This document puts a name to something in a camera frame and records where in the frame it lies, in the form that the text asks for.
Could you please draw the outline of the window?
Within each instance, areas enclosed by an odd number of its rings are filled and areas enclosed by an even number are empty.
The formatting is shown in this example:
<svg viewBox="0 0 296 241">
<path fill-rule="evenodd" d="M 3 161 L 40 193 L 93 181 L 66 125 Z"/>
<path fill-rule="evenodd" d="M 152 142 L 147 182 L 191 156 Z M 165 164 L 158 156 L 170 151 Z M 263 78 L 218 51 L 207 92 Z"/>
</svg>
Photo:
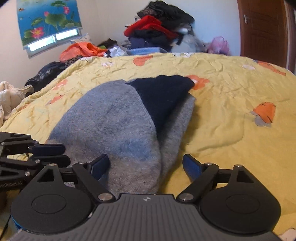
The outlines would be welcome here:
<svg viewBox="0 0 296 241">
<path fill-rule="evenodd" d="M 24 47 L 29 59 L 81 36 L 81 29 L 71 29 L 34 41 Z"/>
</svg>

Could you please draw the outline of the orange plastic bag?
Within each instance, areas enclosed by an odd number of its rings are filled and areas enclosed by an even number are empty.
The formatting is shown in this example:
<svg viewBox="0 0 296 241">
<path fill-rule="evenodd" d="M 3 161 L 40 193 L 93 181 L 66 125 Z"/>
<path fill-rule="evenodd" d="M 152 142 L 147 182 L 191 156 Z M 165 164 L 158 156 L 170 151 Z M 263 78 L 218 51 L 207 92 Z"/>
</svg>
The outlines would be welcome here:
<svg viewBox="0 0 296 241">
<path fill-rule="evenodd" d="M 90 42 L 79 42 L 70 45 L 66 50 L 64 50 L 59 57 L 60 62 L 65 62 L 68 59 L 75 58 L 77 56 L 82 57 L 92 57 L 99 56 L 102 57 L 107 49 L 99 48 Z"/>
</svg>

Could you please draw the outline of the cream white blanket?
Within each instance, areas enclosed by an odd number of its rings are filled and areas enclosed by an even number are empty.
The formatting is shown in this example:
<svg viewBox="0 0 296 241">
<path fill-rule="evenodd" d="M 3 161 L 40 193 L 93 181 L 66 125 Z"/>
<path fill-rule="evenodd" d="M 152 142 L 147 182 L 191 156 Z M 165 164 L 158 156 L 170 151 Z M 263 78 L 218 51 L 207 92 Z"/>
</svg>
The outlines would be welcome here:
<svg viewBox="0 0 296 241">
<path fill-rule="evenodd" d="M 1 126 L 10 117 L 11 112 L 16 108 L 27 94 L 33 93 L 32 85 L 26 85 L 23 88 L 15 88 L 7 81 L 1 82 L 0 107 L 1 107 Z"/>
</svg>

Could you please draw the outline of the light blue folded towel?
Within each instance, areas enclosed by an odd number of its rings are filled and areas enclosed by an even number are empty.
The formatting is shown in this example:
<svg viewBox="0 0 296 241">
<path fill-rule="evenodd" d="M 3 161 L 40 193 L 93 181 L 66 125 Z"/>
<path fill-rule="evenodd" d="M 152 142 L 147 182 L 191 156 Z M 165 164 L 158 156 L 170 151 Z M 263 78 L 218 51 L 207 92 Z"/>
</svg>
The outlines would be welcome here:
<svg viewBox="0 0 296 241">
<path fill-rule="evenodd" d="M 149 55 L 153 53 L 167 53 L 166 50 L 160 47 L 135 48 L 126 51 L 129 56 Z"/>
</svg>

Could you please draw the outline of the red garment on pile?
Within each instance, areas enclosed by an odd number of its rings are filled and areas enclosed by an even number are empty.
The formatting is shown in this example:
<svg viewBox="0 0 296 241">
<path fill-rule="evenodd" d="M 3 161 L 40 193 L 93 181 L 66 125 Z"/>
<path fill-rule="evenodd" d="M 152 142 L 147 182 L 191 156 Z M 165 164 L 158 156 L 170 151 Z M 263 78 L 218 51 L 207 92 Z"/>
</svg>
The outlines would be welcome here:
<svg viewBox="0 0 296 241">
<path fill-rule="evenodd" d="M 153 31 L 159 31 L 166 35 L 169 39 L 176 39 L 178 34 L 175 32 L 172 32 L 162 26 L 162 22 L 158 19 L 156 19 L 153 16 L 146 15 L 140 20 L 136 21 L 132 25 L 126 28 L 126 30 L 123 32 L 123 34 L 126 37 L 131 37 L 132 34 L 136 30 L 153 30 Z"/>
</svg>

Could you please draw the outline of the lotus flower poster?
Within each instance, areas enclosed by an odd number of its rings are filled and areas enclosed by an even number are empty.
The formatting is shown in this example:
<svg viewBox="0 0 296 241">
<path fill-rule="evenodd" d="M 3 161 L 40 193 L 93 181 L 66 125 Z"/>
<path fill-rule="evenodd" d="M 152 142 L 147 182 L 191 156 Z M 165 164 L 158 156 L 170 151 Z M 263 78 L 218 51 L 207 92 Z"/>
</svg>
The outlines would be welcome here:
<svg viewBox="0 0 296 241">
<path fill-rule="evenodd" d="M 77 1 L 17 1 L 16 10 L 24 47 L 82 27 Z"/>
</svg>

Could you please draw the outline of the brown wooden door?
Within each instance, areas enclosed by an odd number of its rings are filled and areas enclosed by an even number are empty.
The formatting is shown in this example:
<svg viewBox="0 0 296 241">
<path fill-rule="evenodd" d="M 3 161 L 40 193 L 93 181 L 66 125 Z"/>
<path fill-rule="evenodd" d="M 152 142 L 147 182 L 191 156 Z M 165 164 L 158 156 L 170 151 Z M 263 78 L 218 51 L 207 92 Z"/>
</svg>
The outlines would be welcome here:
<svg viewBox="0 0 296 241">
<path fill-rule="evenodd" d="M 240 55 L 295 71 L 295 1 L 238 1 Z M 250 18 L 248 25 L 243 15 Z"/>
</svg>

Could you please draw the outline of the pink plastic bag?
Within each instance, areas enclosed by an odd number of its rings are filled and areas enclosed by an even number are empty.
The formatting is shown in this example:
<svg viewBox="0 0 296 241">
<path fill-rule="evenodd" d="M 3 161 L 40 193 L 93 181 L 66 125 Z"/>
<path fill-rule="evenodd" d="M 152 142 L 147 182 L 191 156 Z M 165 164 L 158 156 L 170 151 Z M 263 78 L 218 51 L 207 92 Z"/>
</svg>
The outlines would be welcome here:
<svg viewBox="0 0 296 241">
<path fill-rule="evenodd" d="M 222 36 L 215 37 L 207 47 L 207 52 L 210 54 L 229 55 L 228 42 Z"/>
</svg>

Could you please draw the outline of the clear plastic bag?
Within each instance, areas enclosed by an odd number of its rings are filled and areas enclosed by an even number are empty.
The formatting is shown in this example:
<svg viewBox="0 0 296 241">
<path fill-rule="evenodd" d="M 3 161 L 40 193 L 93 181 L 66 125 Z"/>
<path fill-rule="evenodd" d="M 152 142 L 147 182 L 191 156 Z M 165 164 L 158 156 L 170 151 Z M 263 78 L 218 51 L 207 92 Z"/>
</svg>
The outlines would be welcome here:
<svg viewBox="0 0 296 241">
<path fill-rule="evenodd" d="M 180 44 L 174 43 L 172 53 L 199 53 L 207 52 L 204 43 L 193 35 L 184 35 Z"/>
</svg>

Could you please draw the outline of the black garments on pile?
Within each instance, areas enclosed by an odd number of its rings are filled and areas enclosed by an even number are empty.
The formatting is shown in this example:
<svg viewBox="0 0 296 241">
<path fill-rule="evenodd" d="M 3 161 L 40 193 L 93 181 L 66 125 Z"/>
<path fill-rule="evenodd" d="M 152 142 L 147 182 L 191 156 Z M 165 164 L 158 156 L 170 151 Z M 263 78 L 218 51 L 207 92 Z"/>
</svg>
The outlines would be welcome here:
<svg viewBox="0 0 296 241">
<path fill-rule="evenodd" d="M 151 1 L 135 16 L 135 22 L 146 15 L 155 17 L 162 22 L 162 26 L 178 34 L 176 39 L 169 39 L 165 34 L 153 30 L 136 30 L 131 37 L 127 37 L 132 49 L 160 47 L 171 51 L 173 42 L 180 44 L 184 35 L 193 35 L 192 25 L 195 19 L 180 8 L 164 1 Z"/>
</svg>

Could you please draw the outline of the grey and navy knit sweater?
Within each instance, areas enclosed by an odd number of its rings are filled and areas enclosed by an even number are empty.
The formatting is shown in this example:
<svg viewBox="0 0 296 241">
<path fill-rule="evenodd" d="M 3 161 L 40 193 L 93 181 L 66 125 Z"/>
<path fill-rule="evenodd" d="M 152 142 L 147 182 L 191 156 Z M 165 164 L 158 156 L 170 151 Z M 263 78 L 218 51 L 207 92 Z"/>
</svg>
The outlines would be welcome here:
<svg viewBox="0 0 296 241">
<path fill-rule="evenodd" d="M 116 196 L 155 194 L 176 162 L 194 85 L 180 75 L 103 83 L 62 116 L 48 143 L 64 145 L 72 164 L 106 154 L 110 168 L 102 184 Z"/>
</svg>

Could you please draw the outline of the yellow carrot print quilt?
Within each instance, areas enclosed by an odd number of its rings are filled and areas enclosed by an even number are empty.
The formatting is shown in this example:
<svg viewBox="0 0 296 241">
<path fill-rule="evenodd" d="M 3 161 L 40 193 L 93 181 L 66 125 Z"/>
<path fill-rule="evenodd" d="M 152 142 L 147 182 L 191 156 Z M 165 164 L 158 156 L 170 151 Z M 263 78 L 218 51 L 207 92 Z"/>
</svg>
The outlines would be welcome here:
<svg viewBox="0 0 296 241">
<path fill-rule="evenodd" d="M 295 227 L 295 75 L 285 68 L 202 53 L 89 57 L 24 99 L 1 129 L 44 142 L 62 115 L 93 87 L 159 75 L 198 81 L 180 154 L 222 168 L 244 165 L 280 202 L 275 232 Z"/>
</svg>

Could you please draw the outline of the dark floral garment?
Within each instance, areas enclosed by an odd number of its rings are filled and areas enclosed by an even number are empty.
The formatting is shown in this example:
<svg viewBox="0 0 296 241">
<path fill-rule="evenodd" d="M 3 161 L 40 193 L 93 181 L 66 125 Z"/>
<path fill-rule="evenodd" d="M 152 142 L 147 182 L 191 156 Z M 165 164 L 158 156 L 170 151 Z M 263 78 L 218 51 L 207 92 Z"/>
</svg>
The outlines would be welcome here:
<svg viewBox="0 0 296 241">
<path fill-rule="evenodd" d="M 54 80 L 61 72 L 63 72 L 70 65 L 81 59 L 83 56 L 78 55 L 74 58 L 70 58 L 65 62 L 51 62 L 45 65 L 39 70 L 36 76 L 30 78 L 25 83 L 25 86 L 31 85 L 34 89 L 33 92 L 40 91 L 42 88 L 47 86 L 52 80 Z"/>
</svg>

